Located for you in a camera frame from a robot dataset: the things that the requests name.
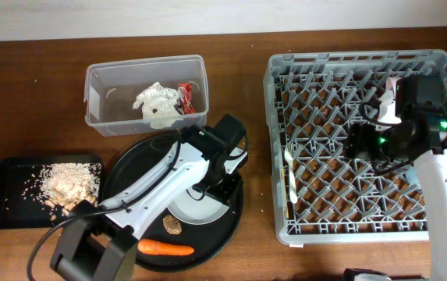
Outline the pink bowl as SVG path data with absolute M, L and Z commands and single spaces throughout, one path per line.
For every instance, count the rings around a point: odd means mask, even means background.
M 378 121 L 397 124 L 401 119 L 396 116 L 396 86 L 399 77 L 389 77 L 385 82 L 385 93 L 379 98 Z

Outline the grey plate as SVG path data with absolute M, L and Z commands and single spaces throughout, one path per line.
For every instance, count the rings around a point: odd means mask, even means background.
M 205 196 L 202 200 L 201 193 L 193 192 L 191 197 L 187 192 L 180 194 L 169 206 L 168 210 L 179 221 L 191 225 L 203 225 L 216 221 L 222 217 L 229 206 Z

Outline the white plastic fork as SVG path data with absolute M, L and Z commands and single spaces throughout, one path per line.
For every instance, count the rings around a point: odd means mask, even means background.
M 289 142 L 285 146 L 284 159 L 287 162 L 288 177 L 289 177 L 289 198 L 293 204 L 298 202 L 296 191 L 296 178 L 293 171 L 293 144 Z

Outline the white tissue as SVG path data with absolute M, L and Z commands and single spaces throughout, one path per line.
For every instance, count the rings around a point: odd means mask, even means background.
M 139 108 L 144 102 L 149 101 L 149 95 L 147 92 L 141 92 L 136 96 L 136 100 L 133 103 L 133 109 Z
M 140 106 L 142 119 L 150 119 L 152 129 L 168 128 L 176 119 L 169 121 L 165 118 L 180 116 L 178 107 L 181 93 L 179 90 L 163 87 L 159 82 L 155 82 L 142 92 L 147 92 L 150 98 Z

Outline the orange carrot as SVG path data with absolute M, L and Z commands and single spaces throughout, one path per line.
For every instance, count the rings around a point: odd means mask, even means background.
M 156 240 L 142 239 L 138 243 L 138 251 L 149 255 L 188 256 L 195 252 L 192 247 L 167 244 Z

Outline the red snack wrapper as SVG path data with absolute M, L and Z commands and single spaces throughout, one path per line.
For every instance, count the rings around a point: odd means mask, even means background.
M 192 83 L 179 83 L 178 85 L 178 90 L 181 93 L 181 98 L 179 99 L 179 109 L 183 115 L 195 113 L 195 109 L 191 104 L 192 87 Z

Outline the wooden chopstick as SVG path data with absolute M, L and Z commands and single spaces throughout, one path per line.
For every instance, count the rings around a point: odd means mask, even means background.
M 282 168 L 282 182 L 284 184 L 284 187 L 282 188 L 285 191 L 284 195 L 284 216 L 285 219 L 289 219 L 289 207 L 288 207 L 288 181 L 286 179 L 286 168 Z

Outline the peanut shell scraps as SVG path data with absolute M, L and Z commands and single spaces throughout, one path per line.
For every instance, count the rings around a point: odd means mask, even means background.
M 88 194 L 84 197 L 84 201 L 87 201 L 91 203 L 92 205 L 96 206 L 98 202 L 98 198 L 94 195 Z M 81 198 L 66 198 L 62 196 L 54 196 L 54 197 L 48 197 L 44 200 L 40 200 L 40 203 L 42 203 L 44 206 L 49 207 L 49 215 L 50 215 L 50 221 L 54 222 L 57 219 L 56 212 L 58 209 L 60 209 L 60 213 L 64 216 L 68 216 L 70 212 L 82 201 Z

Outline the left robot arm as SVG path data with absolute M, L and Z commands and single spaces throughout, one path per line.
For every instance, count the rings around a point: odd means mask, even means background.
M 243 202 L 238 170 L 247 151 L 245 126 L 226 114 L 214 127 L 192 125 L 175 135 L 171 148 L 136 182 L 93 206 L 85 201 L 60 222 L 50 267 L 66 280 L 128 280 L 137 264 L 137 246 L 151 223 L 190 188 L 229 205 Z

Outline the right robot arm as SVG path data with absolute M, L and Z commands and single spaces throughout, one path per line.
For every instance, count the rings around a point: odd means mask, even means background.
M 378 110 L 367 115 L 366 106 Z M 447 97 L 438 76 L 390 77 L 378 101 L 349 128 L 347 158 L 373 164 L 378 176 L 411 165 L 424 194 L 432 280 L 447 280 Z

